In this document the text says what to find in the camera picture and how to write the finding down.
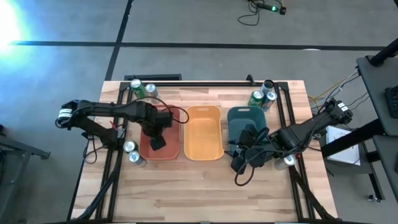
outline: black floor stripe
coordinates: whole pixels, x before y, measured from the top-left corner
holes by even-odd
[[[339,45],[277,45],[277,44],[196,44],[196,43],[121,43],[121,47],[156,47],[156,48],[197,48],[197,49],[269,49],[269,50],[353,50],[378,51],[382,46],[339,46]]]
[[[13,41],[9,45],[18,46],[67,46],[67,47],[114,47],[115,42],[85,42],[85,41]]]
[[[268,49],[268,50],[318,49],[318,50],[340,50],[340,51],[345,51],[345,50],[379,51],[384,48],[384,46],[342,46],[342,45],[207,44],[207,43],[201,44],[201,43],[69,42],[69,41],[14,41],[11,43],[11,45],[68,46],[68,47],[148,47],[148,48],[156,47],[156,48],[194,48],[194,49]]]
[[[114,67],[115,67],[116,61],[118,59],[118,54],[119,54],[119,50],[120,50],[120,44],[121,44],[121,42],[123,40],[123,35],[124,35],[124,32],[126,31],[127,22],[129,20],[129,15],[130,15],[132,2],[133,2],[133,0],[128,0],[127,5],[126,5],[126,10],[124,10],[123,20],[122,20],[122,23],[120,25],[120,29],[119,29],[118,37],[116,39],[116,43],[114,43],[115,47],[113,49],[111,60],[109,61],[108,69],[106,71],[105,81],[112,80]]]

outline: keyboard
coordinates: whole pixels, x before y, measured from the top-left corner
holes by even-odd
[[[391,118],[398,118],[398,86],[386,88],[385,95]]]

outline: soda can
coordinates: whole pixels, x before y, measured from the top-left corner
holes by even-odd
[[[269,91],[266,97],[264,97],[264,102],[261,105],[262,110],[269,111],[269,108],[271,108],[272,104],[274,104],[277,97],[278,96],[276,95],[276,93],[274,93],[273,91]]]
[[[145,97],[145,88],[144,88],[144,85],[142,84],[141,80],[135,79],[135,80],[131,81],[130,87],[132,88],[135,96],[138,99]]]
[[[147,96],[153,96],[153,97],[156,97],[156,98],[159,96],[159,94],[157,92],[157,89],[156,89],[156,86],[153,83],[150,83],[150,84],[146,85],[145,86],[145,91],[146,91],[146,95]],[[153,99],[153,98],[151,98],[150,101],[153,104],[159,103],[159,100],[156,100],[156,99]]]
[[[129,153],[129,160],[140,167],[144,167],[147,164],[147,161],[140,156],[138,151],[135,150]]]
[[[272,91],[273,89],[274,89],[274,82],[272,80],[266,80],[261,85],[261,91],[264,94],[264,96],[266,96],[267,93],[269,91]]]
[[[277,170],[283,170],[289,166],[293,166],[296,163],[296,158],[293,155],[289,155],[285,158],[279,158],[275,161],[274,167]]]
[[[263,97],[264,97],[264,94],[262,93],[262,91],[259,91],[259,90],[253,91],[250,95],[248,106],[260,107]]]
[[[138,144],[135,141],[125,141],[123,144],[123,151],[129,154],[132,151],[138,151]]]

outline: teal bin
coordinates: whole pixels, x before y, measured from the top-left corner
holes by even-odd
[[[262,109],[255,106],[237,106],[227,115],[228,140],[237,140],[247,124],[253,124],[257,131],[266,127],[266,117]],[[237,145],[230,144],[229,150],[240,152]]]

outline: orange bin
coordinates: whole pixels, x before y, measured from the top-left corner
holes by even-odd
[[[163,105],[156,107],[158,108],[158,111],[165,109]],[[175,119],[180,119],[180,110],[178,108],[171,108],[170,111]],[[164,129],[162,136],[166,142],[166,146],[155,151],[150,146],[149,137],[146,136],[141,130],[141,137],[138,147],[139,154],[144,159],[153,161],[168,161],[175,159],[180,151],[180,124],[176,121],[173,121],[172,127]]]
[[[184,126],[184,153],[194,161],[219,159],[224,154],[221,110],[216,106],[190,106]]]

